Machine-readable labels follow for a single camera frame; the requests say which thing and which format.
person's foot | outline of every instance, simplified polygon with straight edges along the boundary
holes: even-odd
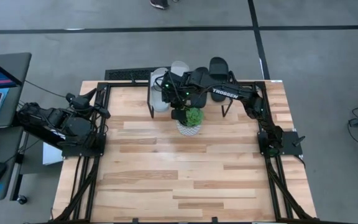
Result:
[[[168,0],[150,0],[150,4],[157,9],[168,8]]]

wooden table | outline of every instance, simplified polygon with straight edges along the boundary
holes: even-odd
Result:
[[[81,94],[96,85],[83,82]],[[283,83],[266,81],[266,86],[275,124],[293,129]],[[112,88],[108,144],[99,165],[91,222],[274,220],[265,162],[257,144],[258,125],[239,101],[223,118],[221,106],[208,100],[200,133],[186,137],[178,132],[170,112],[150,117],[146,94],[146,87]],[[315,216],[303,164],[293,156],[282,156],[282,161],[289,191]],[[76,163],[75,157],[63,163],[55,217],[70,201]],[[278,197],[285,217],[279,190]]]

wooden tabletop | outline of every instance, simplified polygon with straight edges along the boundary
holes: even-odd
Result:
[[[81,94],[97,83],[83,82]],[[283,83],[266,81],[266,87],[275,124],[293,129]],[[112,88],[108,143],[99,165],[91,222],[210,222],[211,217],[221,222],[274,221],[256,138],[258,125],[239,101],[225,118],[219,105],[207,103],[201,131],[187,137],[178,132],[170,112],[155,113],[152,119],[146,96],[146,87]],[[77,159],[63,163],[55,217],[70,201]],[[282,156],[282,161],[289,191],[315,216],[303,164],[293,156]],[[285,217],[279,190],[278,197]],[[80,218],[88,193],[83,198]]]

white pot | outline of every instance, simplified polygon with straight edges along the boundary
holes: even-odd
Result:
[[[184,136],[193,136],[193,135],[197,134],[201,129],[201,125],[197,125],[194,127],[187,127],[187,126],[184,126],[183,124],[181,124],[179,121],[176,121],[176,122],[177,122],[177,128],[178,128],[180,134],[182,134]]]

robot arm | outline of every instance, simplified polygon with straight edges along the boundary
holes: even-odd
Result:
[[[182,77],[174,73],[166,73],[162,80],[162,100],[171,103],[177,110],[185,107],[191,95],[202,95],[205,92],[217,93],[233,100],[239,100],[247,115],[256,119],[268,135],[268,145],[275,149],[283,147],[283,129],[274,125],[273,119],[264,111],[264,101],[259,96],[255,85],[237,84],[232,74],[231,82],[215,80],[203,70],[184,73]]]

